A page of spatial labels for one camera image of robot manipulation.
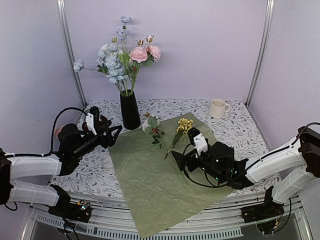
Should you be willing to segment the yellow daisy sprig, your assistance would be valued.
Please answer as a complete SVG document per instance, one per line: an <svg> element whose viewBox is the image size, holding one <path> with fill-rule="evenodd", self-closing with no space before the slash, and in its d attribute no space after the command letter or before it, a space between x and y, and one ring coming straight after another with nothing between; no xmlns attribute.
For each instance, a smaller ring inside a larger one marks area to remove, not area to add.
<svg viewBox="0 0 320 240"><path fill-rule="evenodd" d="M176 133L174 135L174 138L171 142L171 145L168 149L168 152L165 154L164 159L166 159L169 155L169 153L173 150L175 145L178 143L180 138L184 135L187 134L188 131L193 127L193 120L192 119L186 119L186 118L180 118L179 121L177 122L178 126L176 129Z"/></svg>

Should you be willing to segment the pale pink peony stem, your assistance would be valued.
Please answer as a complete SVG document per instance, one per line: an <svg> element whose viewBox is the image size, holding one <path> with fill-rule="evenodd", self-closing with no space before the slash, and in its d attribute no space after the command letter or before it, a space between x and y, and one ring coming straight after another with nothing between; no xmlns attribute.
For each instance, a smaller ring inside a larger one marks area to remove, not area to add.
<svg viewBox="0 0 320 240"><path fill-rule="evenodd" d="M169 152L169 147L166 146L164 135L165 132L159 129L160 126L160 118L153 113L149 113L148 111L144 114L145 120L142 123L142 131L147 135L152 135L153 142L152 145L159 145L160 149L165 150L165 154Z"/></svg>

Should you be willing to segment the green and peach wrapping paper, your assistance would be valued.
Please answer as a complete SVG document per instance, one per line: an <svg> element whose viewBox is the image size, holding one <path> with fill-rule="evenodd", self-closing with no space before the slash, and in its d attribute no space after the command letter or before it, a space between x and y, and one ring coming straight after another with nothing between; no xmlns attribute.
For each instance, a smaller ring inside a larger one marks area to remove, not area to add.
<svg viewBox="0 0 320 240"><path fill-rule="evenodd" d="M120 134L109 154L141 238L164 231L235 192L190 182L142 129Z"/></svg>

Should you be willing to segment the light blue hydrangea stem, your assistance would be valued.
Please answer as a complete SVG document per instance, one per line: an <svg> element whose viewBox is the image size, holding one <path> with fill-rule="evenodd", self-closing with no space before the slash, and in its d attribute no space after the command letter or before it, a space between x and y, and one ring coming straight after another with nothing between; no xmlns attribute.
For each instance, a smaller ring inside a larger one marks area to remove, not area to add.
<svg viewBox="0 0 320 240"><path fill-rule="evenodd" d="M75 73L78 73L82 70L102 73L111 84L116 85L117 89L121 93L125 90L125 69L122 66L120 59L120 57L122 56L123 54L109 55L105 58L98 57L98 59L95 61L95 63L97 64L96 69L85 67L84 61L78 59L73 63L73 70Z"/></svg>

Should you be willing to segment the white rose stem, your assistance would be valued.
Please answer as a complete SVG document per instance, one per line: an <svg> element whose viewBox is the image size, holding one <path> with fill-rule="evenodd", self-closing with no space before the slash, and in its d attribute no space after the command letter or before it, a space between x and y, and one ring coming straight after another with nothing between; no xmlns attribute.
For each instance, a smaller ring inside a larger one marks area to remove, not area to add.
<svg viewBox="0 0 320 240"><path fill-rule="evenodd" d="M105 58L110 55L123 55L123 50L118 45L117 37L111 39L111 43L104 44L97 52L99 58Z"/></svg>

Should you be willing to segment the deep pink peony stem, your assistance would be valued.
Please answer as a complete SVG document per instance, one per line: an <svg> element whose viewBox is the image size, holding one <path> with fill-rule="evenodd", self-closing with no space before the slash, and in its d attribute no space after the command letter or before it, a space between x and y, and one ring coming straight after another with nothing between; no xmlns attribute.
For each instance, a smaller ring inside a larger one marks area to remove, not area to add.
<svg viewBox="0 0 320 240"><path fill-rule="evenodd" d="M143 47L136 46L128 54L132 91L135 89L138 73L141 67L149 67L161 58L162 51L157 45L153 44L154 37L154 34L147 35L144 38L145 41Z"/></svg>

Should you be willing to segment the pink rose stem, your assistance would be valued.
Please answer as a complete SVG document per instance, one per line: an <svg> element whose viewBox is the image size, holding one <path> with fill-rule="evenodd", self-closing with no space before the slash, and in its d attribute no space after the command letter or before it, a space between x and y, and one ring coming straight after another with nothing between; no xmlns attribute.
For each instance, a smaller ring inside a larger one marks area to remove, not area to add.
<svg viewBox="0 0 320 240"><path fill-rule="evenodd" d="M143 47L145 40L146 40L146 39L136 40L136 46L137 46L137 47Z"/></svg>

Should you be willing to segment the small blue flower stem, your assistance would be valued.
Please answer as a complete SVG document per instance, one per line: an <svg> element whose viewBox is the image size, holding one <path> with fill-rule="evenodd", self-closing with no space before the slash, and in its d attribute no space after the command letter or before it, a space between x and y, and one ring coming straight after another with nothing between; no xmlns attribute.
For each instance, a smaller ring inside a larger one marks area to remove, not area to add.
<svg viewBox="0 0 320 240"><path fill-rule="evenodd" d="M127 17L127 16L121 16L120 21L122 22L122 28L117 29L116 33L119 36L120 42L121 42L121 48L123 52L123 57L122 57L122 63L124 65L124 90L125 90L125 96L128 97L129 95L132 94L132 90L130 90L129 93L129 81L131 80L131 73L129 69L129 52L127 51L127 36L129 34L129 30L127 27L127 24L131 22L132 18Z"/></svg>

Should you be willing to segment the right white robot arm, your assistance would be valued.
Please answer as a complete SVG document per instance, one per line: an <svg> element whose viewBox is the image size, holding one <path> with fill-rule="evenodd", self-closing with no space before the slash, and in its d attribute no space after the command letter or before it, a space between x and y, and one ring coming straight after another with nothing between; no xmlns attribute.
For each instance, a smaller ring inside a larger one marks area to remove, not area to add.
<svg viewBox="0 0 320 240"><path fill-rule="evenodd" d="M300 127L297 136L282 146L243 160L236 160L234 148L220 141L209 144L193 127L188 132L193 150L189 153L172 151L171 154L185 176L201 169L205 176L217 181L217 184L206 184L207 188L242 190L276 173L286 172L287 175L272 187L271 198L258 208L262 218L269 218L278 210L278 205L320 176L320 134L311 129L312 125Z"/></svg>

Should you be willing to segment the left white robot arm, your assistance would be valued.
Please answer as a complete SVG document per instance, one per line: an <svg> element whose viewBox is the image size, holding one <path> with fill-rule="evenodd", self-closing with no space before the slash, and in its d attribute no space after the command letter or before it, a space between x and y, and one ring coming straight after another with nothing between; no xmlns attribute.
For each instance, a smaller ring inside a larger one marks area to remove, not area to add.
<svg viewBox="0 0 320 240"><path fill-rule="evenodd" d="M69 123L58 134L59 149L47 154L0 153L0 203L21 202L41 204L55 209L63 216L74 213L70 196L54 184L37 184L41 176L68 176L79 166L80 161L96 147L112 147L121 125L112 126L110 120L87 121L86 129L79 130Z"/></svg>

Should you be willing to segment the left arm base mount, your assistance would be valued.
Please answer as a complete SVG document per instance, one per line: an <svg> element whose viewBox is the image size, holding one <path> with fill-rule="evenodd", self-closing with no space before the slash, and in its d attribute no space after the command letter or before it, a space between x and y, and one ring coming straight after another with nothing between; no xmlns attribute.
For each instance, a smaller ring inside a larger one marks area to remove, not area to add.
<svg viewBox="0 0 320 240"><path fill-rule="evenodd" d="M80 200L77 203L72 203L69 194L60 186L54 184L51 184L50 186L57 191L59 198L55 206L49 207L49 214L67 220L74 220L83 223L89 222L92 213L92 208L89 202Z"/></svg>

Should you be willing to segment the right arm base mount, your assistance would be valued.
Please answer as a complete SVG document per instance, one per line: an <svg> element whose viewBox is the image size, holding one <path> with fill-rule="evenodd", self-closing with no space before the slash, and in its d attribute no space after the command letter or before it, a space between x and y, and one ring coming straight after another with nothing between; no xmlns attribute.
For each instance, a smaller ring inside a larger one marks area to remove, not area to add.
<svg viewBox="0 0 320 240"><path fill-rule="evenodd" d="M283 208L284 204L273 202L273 188L274 187L271 186L266 190L263 203L243 207L241 209L241 216L245 223L262 221L274 217L279 217L281 219L283 217L283 214L285 213ZM263 235L270 235L277 230L279 223L279 220L259 223L257 229Z"/></svg>

